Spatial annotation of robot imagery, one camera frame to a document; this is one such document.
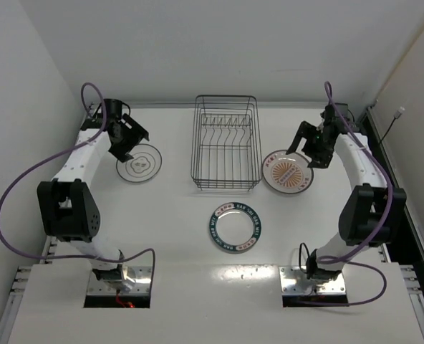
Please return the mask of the white plate orange sunburst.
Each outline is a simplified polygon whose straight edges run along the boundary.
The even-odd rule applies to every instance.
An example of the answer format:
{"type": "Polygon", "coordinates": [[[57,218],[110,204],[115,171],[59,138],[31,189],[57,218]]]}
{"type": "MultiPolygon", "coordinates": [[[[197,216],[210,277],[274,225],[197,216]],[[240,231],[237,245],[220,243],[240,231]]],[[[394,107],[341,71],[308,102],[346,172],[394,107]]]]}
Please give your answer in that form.
{"type": "Polygon", "coordinates": [[[276,150],[268,154],[262,163],[265,183],[282,194],[294,195],[306,191],[314,181],[314,171],[309,161],[300,153],[286,154],[276,150]]]}

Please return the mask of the white plate dark green rim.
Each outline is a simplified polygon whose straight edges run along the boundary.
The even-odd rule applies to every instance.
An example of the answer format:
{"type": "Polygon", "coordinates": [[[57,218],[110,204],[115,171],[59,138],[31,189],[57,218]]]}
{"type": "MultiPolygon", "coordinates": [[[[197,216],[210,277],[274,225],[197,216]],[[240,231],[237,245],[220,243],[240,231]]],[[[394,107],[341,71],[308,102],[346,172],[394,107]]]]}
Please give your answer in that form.
{"type": "Polygon", "coordinates": [[[260,239],[261,230],[260,216],[249,205],[240,202],[222,204],[208,222],[211,241],[232,254],[250,250],[260,239]]]}

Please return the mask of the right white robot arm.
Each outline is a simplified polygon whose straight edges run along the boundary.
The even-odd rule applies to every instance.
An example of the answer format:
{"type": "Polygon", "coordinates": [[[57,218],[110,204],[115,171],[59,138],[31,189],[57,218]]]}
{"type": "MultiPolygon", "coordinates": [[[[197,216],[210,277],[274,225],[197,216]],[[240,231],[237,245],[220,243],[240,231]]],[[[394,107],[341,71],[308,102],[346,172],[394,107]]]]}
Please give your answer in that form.
{"type": "Polygon", "coordinates": [[[323,282],[335,280],[357,254],[395,240],[407,195],[393,186],[371,154],[367,136],[349,117],[346,104],[328,104],[321,119],[319,125],[301,122],[287,153],[303,143],[308,166],[322,169],[337,155],[350,182],[351,194],[339,215],[337,234],[309,254],[306,262],[307,279],[323,282]]]}

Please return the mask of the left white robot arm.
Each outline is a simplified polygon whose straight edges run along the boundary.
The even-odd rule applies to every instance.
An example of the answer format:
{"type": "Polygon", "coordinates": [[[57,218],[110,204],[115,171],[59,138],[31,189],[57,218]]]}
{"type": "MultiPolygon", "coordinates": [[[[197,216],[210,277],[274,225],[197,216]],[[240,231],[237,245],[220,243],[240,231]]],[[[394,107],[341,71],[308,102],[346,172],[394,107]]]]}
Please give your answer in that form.
{"type": "Polygon", "coordinates": [[[96,279],[117,292],[135,286],[136,273],[123,263],[124,254],[99,233],[100,211],[90,191],[106,153],[125,163],[130,151],[149,138],[144,127],[124,113],[125,103],[104,99],[82,124],[74,150],[51,181],[42,181],[37,197],[46,235],[66,242],[85,255],[96,279]]]}

